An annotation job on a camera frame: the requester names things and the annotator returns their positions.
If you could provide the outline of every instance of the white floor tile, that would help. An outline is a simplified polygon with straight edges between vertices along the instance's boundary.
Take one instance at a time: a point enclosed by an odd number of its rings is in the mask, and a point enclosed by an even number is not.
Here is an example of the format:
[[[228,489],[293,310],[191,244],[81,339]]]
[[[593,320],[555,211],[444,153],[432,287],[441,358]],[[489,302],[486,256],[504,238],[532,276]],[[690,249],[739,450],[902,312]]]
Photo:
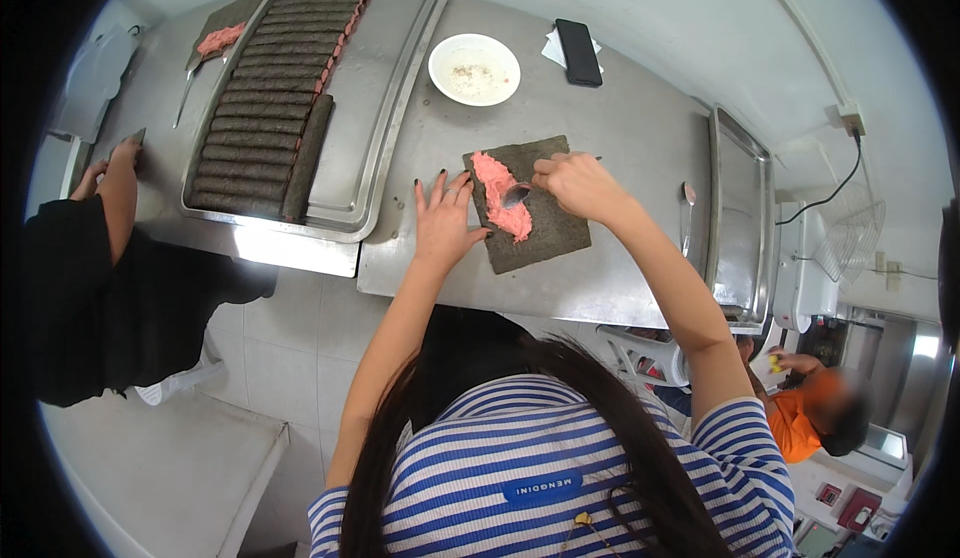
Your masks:
[[[283,452],[276,472],[322,485],[324,458],[320,453],[319,433],[315,428],[291,422],[290,445]]]
[[[281,268],[279,274],[271,298],[244,306],[244,336],[314,353],[322,276],[293,268]]]
[[[320,428],[317,354],[246,339],[249,408],[276,419]]]
[[[359,362],[391,299],[360,293],[355,278],[323,279],[317,353]]]
[[[321,493],[322,483],[313,483],[275,472],[267,485],[270,503],[274,506],[279,527],[289,541],[310,542],[310,524],[306,517],[310,507]]]
[[[197,389],[235,406],[249,408],[243,337],[208,327],[204,339],[210,359],[220,358],[225,363],[225,369],[198,383]]]
[[[330,471],[330,460],[333,459],[333,450],[337,448],[337,436],[340,434],[340,432],[320,429],[319,433],[319,450],[324,457],[323,474],[326,476],[326,474]]]
[[[254,519],[250,521],[243,542],[240,543],[241,552],[274,549],[293,541],[285,538],[280,520],[277,519],[277,514],[273,510],[270,495],[264,492],[260,498],[260,503],[257,504],[256,511],[253,513]]]
[[[504,316],[519,324],[538,339],[546,335],[577,336],[577,324],[574,321],[561,321],[555,318],[538,318],[536,316],[522,316],[520,314],[504,314]]]
[[[243,306],[242,303],[221,303],[206,325],[243,335]]]
[[[319,429],[327,431],[340,430],[340,417],[343,414],[344,402],[357,363],[351,360],[338,360],[320,356],[317,363],[317,403]]]

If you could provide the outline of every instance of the person in orange shirt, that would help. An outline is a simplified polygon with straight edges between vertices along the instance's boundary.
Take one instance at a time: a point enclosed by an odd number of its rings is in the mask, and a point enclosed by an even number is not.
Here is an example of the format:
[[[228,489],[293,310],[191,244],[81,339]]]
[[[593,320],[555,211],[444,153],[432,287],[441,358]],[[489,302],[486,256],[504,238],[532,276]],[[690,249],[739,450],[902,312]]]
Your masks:
[[[763,402],[767,422],[787,464],[802,462],[822,447],[831,456],[844,456],[867,439],[873,400],[869,385],[856,371],[827,368],[805,353],[772,348],[776,365],[806,374],[797,389],[768,396],[744,361],[753,392]]]

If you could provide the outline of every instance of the stainless steel tray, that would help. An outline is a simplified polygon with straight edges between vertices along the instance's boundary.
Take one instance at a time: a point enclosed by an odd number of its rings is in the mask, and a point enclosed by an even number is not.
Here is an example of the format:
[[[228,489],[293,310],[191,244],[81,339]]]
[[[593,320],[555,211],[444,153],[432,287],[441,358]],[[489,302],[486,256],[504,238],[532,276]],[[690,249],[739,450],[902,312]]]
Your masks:
[[[180,209],[187,216],[269,228],[342,243],[362,241],[377,224],[383,187],[407,100],[447,0],[369,0],[331,73],[326,93],[336,106],[320,152],[303,224],[186,207],[216,98],[230,81],[252,31],[272,0],[264,0],[222,71],[204,113],[193,157],[183,174]]]
[[[729,318],[762,327],[777,284],[773,162],[724,108],[713,110],[713,205],[704,279]]]

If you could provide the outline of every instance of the striped shirt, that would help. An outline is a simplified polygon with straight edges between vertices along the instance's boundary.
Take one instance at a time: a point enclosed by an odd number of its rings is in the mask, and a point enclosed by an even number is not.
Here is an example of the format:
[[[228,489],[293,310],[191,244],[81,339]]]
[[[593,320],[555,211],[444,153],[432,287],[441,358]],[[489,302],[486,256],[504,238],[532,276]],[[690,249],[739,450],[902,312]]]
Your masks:
[[[684,440],[665,412],[643,405],[690,476],[720,534],[738,556],[790,556],[793,489],[762,404],[727,401]],[[557,379],[517,374],[458,397],[399,448],[383,512],[388,550],[401,556],[643,555],[607,507],[623,485],[626,455],[587,400]],[[338,553],[347,487],[325,491],[307,511],[313,556]],[[642,531],[642,506],[614,492]]]

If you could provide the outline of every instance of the red fire alarm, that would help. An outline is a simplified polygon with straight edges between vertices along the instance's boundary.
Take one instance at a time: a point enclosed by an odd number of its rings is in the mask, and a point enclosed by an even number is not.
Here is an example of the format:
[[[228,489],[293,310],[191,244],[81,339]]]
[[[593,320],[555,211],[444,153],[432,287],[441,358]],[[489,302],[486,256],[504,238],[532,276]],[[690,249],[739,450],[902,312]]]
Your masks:
[[[849,500],[843,513],[837,518],[837,524],[861,533],[867,528],[867,523],[880,507],[881,497],[876,493],[857,489]]]
[[[835,506],[837,500],[840,499],[840,488],[834,487],[829,483],[823,483],[823,487],[819,493],[817,493],[817,501],[822,501],[828,506]]]

